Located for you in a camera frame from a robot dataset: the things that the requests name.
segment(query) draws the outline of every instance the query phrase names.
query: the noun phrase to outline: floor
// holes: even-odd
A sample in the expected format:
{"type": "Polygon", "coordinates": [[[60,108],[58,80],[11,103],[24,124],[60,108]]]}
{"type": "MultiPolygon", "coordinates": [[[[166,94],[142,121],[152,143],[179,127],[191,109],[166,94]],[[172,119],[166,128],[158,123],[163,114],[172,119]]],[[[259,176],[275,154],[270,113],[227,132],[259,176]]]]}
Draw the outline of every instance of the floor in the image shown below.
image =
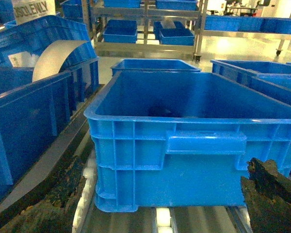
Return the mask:
{"type": "MultiPolygon", "coordinates": [[[[211,59],[264,60],[291,62],[291,42],[286,41],[283,51],[276,57],[278,40],[257,40],[226,37],[205,37],[202,45],[202,58],[199,64],[191,65],[211,72],[211,59]]],[[[99,80],[110,81],[110,67],[123,57],[101,57],[99,61],[99,80]]],[[[233,223],[224,207],[181,207],[175,208],[179,233],[236,233],[233,223]]],[[[139,208],[136,213],[104,213],[95,205],[89,210],[84,233],[151,233],[152,222],[149,208],[139,208]]]]}
{"type": "MultiPolygon", "coordinates": [[[[278,48],[279,42],[279,40],[204,37],[201,62],[199,64],[193,61],[186,62],[201,68],[204,72],[211,72],[211,59],[291,62],[291,41],[285,41],[283,51],[277,57],[276,49],[278,48]]],[[[123,58],[100,58],[99,81],[101,84],[107,84],[110,81],[112,76],[110,67],[123,58]]]]}

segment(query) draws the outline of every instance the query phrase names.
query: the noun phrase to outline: white roller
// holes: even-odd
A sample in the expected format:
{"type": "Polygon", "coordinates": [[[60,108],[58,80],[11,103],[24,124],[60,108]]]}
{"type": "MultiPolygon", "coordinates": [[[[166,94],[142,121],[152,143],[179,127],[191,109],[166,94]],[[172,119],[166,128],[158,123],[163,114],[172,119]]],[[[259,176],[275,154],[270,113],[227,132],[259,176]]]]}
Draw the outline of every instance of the white roller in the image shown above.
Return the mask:
{"type": "Polygon", "coordinates": [[[156,221],[158,227],[170,227],[171,217],[168,208],[157,208],[156,209],[156,221]]]}
{"type": "Polygon", "coordinates": [[[173,229],[171,227],[158,227],[158,233],[173,233],[173,229]]]}

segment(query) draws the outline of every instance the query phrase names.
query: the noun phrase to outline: crate rim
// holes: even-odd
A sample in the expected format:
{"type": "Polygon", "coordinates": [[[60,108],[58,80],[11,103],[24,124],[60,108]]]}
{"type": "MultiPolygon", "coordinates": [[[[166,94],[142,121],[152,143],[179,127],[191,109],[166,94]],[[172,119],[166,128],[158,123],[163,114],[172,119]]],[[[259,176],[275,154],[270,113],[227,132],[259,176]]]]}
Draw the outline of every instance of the crate rim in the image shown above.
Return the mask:
{"type": "Polygon", "coordinates": [[[267,76],[259,76],[259,77],[252,77],[253,79],[256,79],[256,80],[259,80],[260,82],[263,82],[263,83],[267,83],[267,84],[271,84],[271,85],[274,85],[280,89],[284,89],[284,90],[289,90],[291,92],[291,89],[290,88],[287,88],[287,87],[284,87],[284,86],[281,86],[281,85],[278,85],[278,84],[275,84],[273,82],[270,82],[270,81],[267,81],[267,80],[264,80],[263,77],[267,77],[267,76]]]}
{"type": "Polygon", "coordinates": [[[54,75],[49,76],[47,78],[44,78],[42,80],[38,80],[36,82],[29,83],[27,85],[23,85],[23,86],[14,88],[12,90],[3,92],[0,94],[0,102],[4,101],[4,100],[9,101],[9,103],[14,102],[14,101],[22,99],[25,96],[28,96],[34,92],[39,91],[42,88],[45,88],[45,87],[50,86],[54,83],[60,82],[61,80],[64,80],[70,76],[71,76],[71,71],[65,70],[63,72],[60,72],[58,74],[54,74],[54,75]],[[19,92],[24,92],[24,91],[27,93],[22,95],[21,97],[16,98],[16,99],[14,98],[14,95],[18,94],[19,92]]]}
{"type": "MultiPolygon", "coordinates": [[[[243,118],[174,118],[174,117],[152,117],[152,116],[109,116],[109,115],[99,115],[96,114],[97,108],[101,105],[101,103],[107,97],[110,89],[115,84],[116,80],[120,77],[122,73],[139,73],[140,71],[119,71],[117,72],[110,80],[110,82],[99,92],[97,97],[93,100],[93,102],[87,107],[84,111],[84,115],[90,120],[103,120],[103,121],[133,121],[133,122],[161,122],[161,123],[199,123],[199,124],[291,124],[291,119],[243,119],[243,118]]],[[[176,73],[176,72],[168,72],[168,71],[144,71],[147,73],[176,73]]],[[[263,93],[260,93],[256,90],[253,90],[249,87],[243,86],[237,82],[231,81],[228,78],[223,77],[222,75],[207,73],[207,72],[192,72],[192,74],[198,75],[215,75],[220,78],[227,80],[235,85],[241,86],[242,88],[246,88],[252,92],[255,92],[265,98],[268,98],[272,101],[278,102],[280,104],[286,105],[291,108],[290,105],[280,102],[276,99],[273,99],[263,93]]]]}
{"type": "MultiPolygon", "coordinates": [[[[265,76],[267,74],[264,74],[264,73],[259,73],[259,72],[256,72],[254,70],[250,70],[248,71],[247,69],[244,69],[244,68],[241,68],[241,67],[238,67],[238,66],[235,66],[235,65],[232,65],[232,64],[229,64],[229,63],[226,63],[226,61],[229,61],[229,62],[258,62],[258,63],[264,63],[264,62],[267,62],[267,63],[272,63],[272,64],[282,64],[282,65],[287,65],[287,66],[291,66],[290,64],[283,64],[283,63],[278,63],[278,62],[270,62],[270,61],[248,61],[248,60],[216,60],[216,59],[212,59],[210,60],[211,63],[213,64],[216,64],[216,65],[221,65],[221,66],[224,66],[224,67],[232,67],[232,68],[236,68],[237,70],[241,70],[242,73],[245,73],[245,74],[249,74],[249,75],[256,75],[256,76],[265,76]]],[[[278,76],[285,76],[285,75],[290,75],[291,74],[277,74],[277,73],[274,73],[278,76]]]]}
{"type": "MultiPolygon", "coordinates": [[[[143,61],[180,61],[181,63],[184,63],[184,64],[186,64],[186,65],[188,65],[189,67],[191,67],[192,69],[195,69],[195,70],[201,70],[200,68],[198,68],[198,67],[195,67],[195,66],[193,66],[193,65],[191,65],[191,64],[188,64],[188,63],[186,63],[185,61],[183,61],[183,60],[177,60],[177,59],[150,59],[150,58],[145,58],[145,59],[143,59],[143,58],[123,58],[123,59],[121,59],[118,63],[116,63],[116,64],[114,64],[113,66],[111,66],[110,67],[110,69],[114,69],[114,68],[116,68],[116,69],[125,69],[125,68],[119,68],[119,67],[117,67],[119,64],[121,64],[122,62],[124,62],[124,61],[126,61],[126,60],[143,60],[143,61]]],[[[151,68],[142,68],[142,70],[147,70],[147,69],[149,69],[149,70],[153,70],[153,69],[151,69],[151,68]]],[[[136,71],[138,71],[138,70],[140,70],[140,68],[129,68],[129,70],[136,70],[136,71]]],[[[186,70],[186,69],[168,69],[168,70],[177,70],[177,71],[191,71],[191,70],[186,70]]]]}

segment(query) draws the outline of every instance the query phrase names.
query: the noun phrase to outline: white paper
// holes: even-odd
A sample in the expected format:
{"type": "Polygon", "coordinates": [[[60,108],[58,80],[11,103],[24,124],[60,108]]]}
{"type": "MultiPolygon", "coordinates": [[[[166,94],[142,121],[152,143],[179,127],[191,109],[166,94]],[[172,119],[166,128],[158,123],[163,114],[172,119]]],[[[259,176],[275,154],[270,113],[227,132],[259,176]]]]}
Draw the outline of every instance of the white paper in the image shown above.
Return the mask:
{"type": "Polygon", "coordinates": [[[57,40],[50,44],[41,54],[33,70],[32,81],[58,74],[66,58],[86,40],[57,40]]]}
{"type": "Polygon", "coordinates": [[[8,56],[13,67],[34,67],[39,56],[31,55],[29,52],[19,52],[8,56]]]}
{"type": "Polygon", "coordinates": [[[12,4],[17,25],[56,14],[54,0],[12,0],[12,4]]]}

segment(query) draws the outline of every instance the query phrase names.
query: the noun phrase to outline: wall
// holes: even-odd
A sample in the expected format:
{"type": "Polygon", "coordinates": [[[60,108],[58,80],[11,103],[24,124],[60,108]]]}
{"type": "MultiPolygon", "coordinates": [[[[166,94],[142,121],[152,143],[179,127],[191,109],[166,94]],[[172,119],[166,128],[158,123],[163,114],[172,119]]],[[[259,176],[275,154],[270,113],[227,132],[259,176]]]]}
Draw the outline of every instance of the wall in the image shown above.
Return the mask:
{"type": "Polygon", "coordinates": [[[291,0],[271,0],[268,7],[264,8],[263,17],[289,18],[291,14],[291,0]]]}

